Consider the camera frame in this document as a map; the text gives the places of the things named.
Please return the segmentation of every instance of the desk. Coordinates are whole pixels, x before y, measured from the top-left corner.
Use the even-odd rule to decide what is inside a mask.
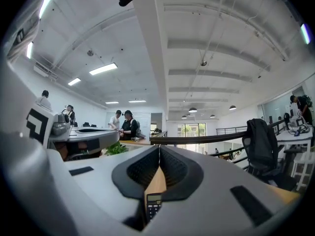
[[[277,188],[275,186],[266,184],[268,186],[268,188],[270,188],[273,192],[275,192],[280,198],[281,200],[285,203],[285,204],[289,204],[290,202],[292,202],[293,200],[296,200],[300,197],[300,194],[296,193],[296,192],[290,192],[287,190],[283,190],[280,188]],[[165,176],[164,173],[162,171],[162,169],[159,167],[156,174],[154,175],[151,183],[149,184],[148,188],[145,190],[144,195],[145,195],[145,207],[147,207],[147,194],[151,194],[151,193],[161,193],[166,191],[166,182],[165,182]]]
[[[291,177],[294,177],[295,175],[301,176],[299,182],[297,183],[297,190],[299,190],[301,186],[307,186],[306,184],[303,183],[303,179],[305,176],[311,176],[314,170],[313,166],[311,173],[306,174],[308,164],[315,163],[315,153],[311,153],[312,136],[313,136],[312,129],[308,133],[300,134],[299,136],[291,135],[288,130],[285,130],[284,132],[277,136],[278,145],[284,145],[285,146],[284,149],[288,149],[290,145],[307,144],[306,152],[297,154],[297,156],[294,159]],[[296,172],[297,164],[304,164],[302,173]]]
[[[120,141],[121,144],[133,144],[133,145],[151,145],[149,138],[142,138],[138,142],[127,140],[127,141]]]

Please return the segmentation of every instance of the pipe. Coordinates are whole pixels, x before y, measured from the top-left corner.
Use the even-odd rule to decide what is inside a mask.
[[[199,69],[200,69],[200,64],[201,64],[201,62],[204,60],[204,58],[205,58],[205,56],[206,56],[206,53],[207,53],[207,51],[208,51],[208,49],[209,49],[209,46],[210,46],[210,44],[211,44],[213,32],[214,32],[214,29],[215,29],[215,27],[216,27],[217,21],[218,21],[218,19],[219,19],[219,15],[220,15],[220,11],[221,11],[222,2],[223,2],[223,0],[220,0],[219,6],[218,6],[218,10],[217,10],[217,15],[216,15],[215,21],[214,21],[214,23],[213,23],[213,26],[212,26],[212,29],[211,29],[211,32],[210,32],[210,37],[209,37],[209,41],[208,41],[207,47],[206,47],[206,49],[205,49],[205,51],[204,51],[204,54],[203,54],[203,56],[202,56],[202,59],[200,60],[200,62],[199,62],[198,65],[197,65],[197,68],[196,68],[196,75],[195,75],[194,79],[192,80],[192,82],[191,82],[191,84],[190,84],[190,86],[189,86],[189,88],[188,88],[188,91],[187,91],[187,93],[186,93],[186,96],[185,96],[184,100],[186,100],[186,98],[187,98],[187,95],[188,95],[188,93],[189,93],[189,90],[190,90],[190,88],[191,88],[191,86],[192,86],[194,80],[196,79],[196,77],[197,77],[197,75],[198,75],[198,71],[199,71]]]

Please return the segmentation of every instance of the black jacket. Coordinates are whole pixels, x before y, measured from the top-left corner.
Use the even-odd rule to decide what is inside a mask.
[[[248,148],[249,161],[264,162],[273,168],[277,166],[278,142],[273,128],[262,119],[247,121],[246,136],[251,138]]]

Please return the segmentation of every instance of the office chair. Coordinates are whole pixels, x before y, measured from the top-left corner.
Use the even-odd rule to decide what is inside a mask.
[[[278,163],[278,149],[275,149],[274,151],[266,149],[263,151],[263,154],[255,153],[254,143],[249,134],[246,134],[242,138],[242,142],[248,157],[250,166],[248,169],[249,173],[261,181],[270,185],[275,185],[281,189],[291,191],[296,187],[297,181],[293,177],[282,173],[282,167]]]

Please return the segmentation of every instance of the man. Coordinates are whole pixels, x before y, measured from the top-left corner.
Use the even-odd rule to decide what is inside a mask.
[[[305,122],[312,126],[313,125],[312,113],[309,109],[309,106],[307,105],[305,97],[301,97],[301,96],[296,97],[294,95],[291,95],[290,101],[292,103],[297,104],[297,107],[301,111],[301,115],[303,116]],[[314,146],[314,128],[313,128],[313,138],[311,140],[311,147],[313,146]]]
[[[138,129],[137,121],[133,118],[130,110],[125,111],[125,121],[120,133],[120,140],[131,140],[131,138],[136,136]]]
[[[49,92],[47,90],[44,90],[43,93],[41,94],[41,97],[36,99],[36,103],[41,104],[41,105],[51,109],[51,104],[47,100],[48,95],[49,95]]]
[[[111,129],[119,130],[120,123],[119,123],[119,117],[122,115],[122,111],[117,110],[116,114],[112,116],[109,120],[108,126]]]
[[[73,125],[75,123],[75,113],[73,111],[73,106],[68,105],[67,106],[67,111],[68,111],[70,125]]]

